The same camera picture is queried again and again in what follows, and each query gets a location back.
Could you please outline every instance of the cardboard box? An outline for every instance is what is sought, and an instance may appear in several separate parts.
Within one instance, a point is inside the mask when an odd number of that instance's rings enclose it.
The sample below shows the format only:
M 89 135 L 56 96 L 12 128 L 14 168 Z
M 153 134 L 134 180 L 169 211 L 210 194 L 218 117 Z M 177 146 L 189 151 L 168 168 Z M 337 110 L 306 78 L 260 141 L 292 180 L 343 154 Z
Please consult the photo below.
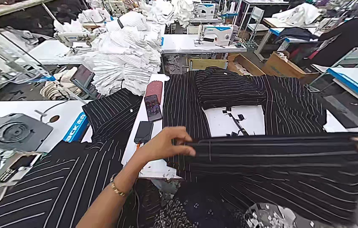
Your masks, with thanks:
M 306 73 L 290 60 L 281 59 L 273 52 L 263 67 L 263 72 L 267 75 L 279 77 L 296 77 L 301 83 L 308 84 L 319 76 L 319 73 Z
M 239 75 L 245 75 L 249 73 L 253 76 L 261 76 L 265 74 L 255 64 L 253 64 L 241 54 L 228 55 L 227 60 L 227 70 L 236 72 Z

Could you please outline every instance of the black pinstripe garment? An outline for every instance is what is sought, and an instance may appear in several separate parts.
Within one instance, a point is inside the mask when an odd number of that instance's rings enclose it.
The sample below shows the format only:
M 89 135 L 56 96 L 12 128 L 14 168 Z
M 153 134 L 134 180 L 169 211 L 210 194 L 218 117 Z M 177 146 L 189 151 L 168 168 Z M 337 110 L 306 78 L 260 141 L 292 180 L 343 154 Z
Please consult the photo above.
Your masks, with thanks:
M 358 133 L 206 139 L 189 144 L 195 158 L 182 156 L 172 167 L 240 210 L 266 202 L 309 220 L 347 225 L 358 200 L 353 136 Z
M 92 143 L 58 143 L 0 201 L 0 227 L 75 227 L 112 175 L 122 169 L 121 158 L 141 101 L 122 89 L 85 105 L 94 130 Z M 143 198 L 131 197 L 128 207 L 135 213 L 122 213 L 118 227 L 136 224 Z M 126 219 L 129 214 L 134 219 Z M 153 217 L 148 220 L 153 224 Z
M 325 133 L 326 111 L 298 80 L 240 76 L 216 67 L 170 77 L 163 125 L 184 125 L 192 138 L 200 139 L 190 144 L 196 158 L 166 159 L 177 175 L 202 181 L 240 210 L 267 202 L 326 224 L 352 224 L 358 200 L 358 153 L 349 139 L 353 134 Z M 273 136 L 209 139 L 201 106 L 258 104 L 266 134 Z

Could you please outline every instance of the phone screen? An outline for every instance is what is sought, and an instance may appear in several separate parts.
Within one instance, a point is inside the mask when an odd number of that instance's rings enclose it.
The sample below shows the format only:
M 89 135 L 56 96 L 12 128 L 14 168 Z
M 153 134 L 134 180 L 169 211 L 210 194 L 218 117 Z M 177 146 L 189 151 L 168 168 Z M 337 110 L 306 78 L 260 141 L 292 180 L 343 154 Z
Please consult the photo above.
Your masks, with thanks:
M 158 97 L 150 95 L 144 97 L 145 108 L 147 110 L 148 121 L 157 121 L 162 119 L 161 109 L 159 108 Z

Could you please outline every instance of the metal chair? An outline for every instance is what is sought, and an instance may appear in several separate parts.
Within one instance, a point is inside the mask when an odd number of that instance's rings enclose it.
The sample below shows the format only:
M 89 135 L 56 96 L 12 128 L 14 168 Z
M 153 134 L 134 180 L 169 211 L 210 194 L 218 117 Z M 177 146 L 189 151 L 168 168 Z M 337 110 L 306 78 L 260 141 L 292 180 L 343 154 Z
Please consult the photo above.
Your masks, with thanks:
M 342 65 L 355 65 L 354 68 L 358 68 L 358 47 L 352 49 L 351 51 L 349 51 L 346 55 L 344 55 L 342 58 L 340 58 L 336 63 L 334 63 L 331 67 L 337 67 L 337 66 L 342 66 Z M 321 77 L 323 77 L 324 75 L 327 74 L 327 69 L 331 68 L 331 67 L 316 67 L 314 65 L 312 65 L 315 69 L 317 69 L 318 71 L 322 72 L 321 75 L 319 75 L 316 79 L 314 79 L 310 84 L 306 85 L 308 90 L 310 92 L 323 92 L 324 90 L 326 90 L 328 87 L 330 87 L 332 83 L 328 84 L 325 88 L 323 88 L 322 90 L 319 90 L 317 88 L 314 88 L 312 85 L 319 80 Z
M 254 7 L 252 9 L 251 16 L 249 17 L 248 22 L 247 22 L 247 26 L 245 28 L 245 30 L 247 30 L 247 29 L 251 30 L 249 40 L 248 40 L 248 43 L 247 43 L 247 47 L 249 46 L 249 44 L 251 42 L 253 42 L 257 32 L 266 33 L 269 30 L 268 27 L 266 27 L 266 26 L 264 26 L 263 24 L 260 23 L 262 21 L 262 18 L 263 18 L 263 13 L 264 13 L 264 10 L 262 10 L 262 9 L 260 9 L 258 7 Z

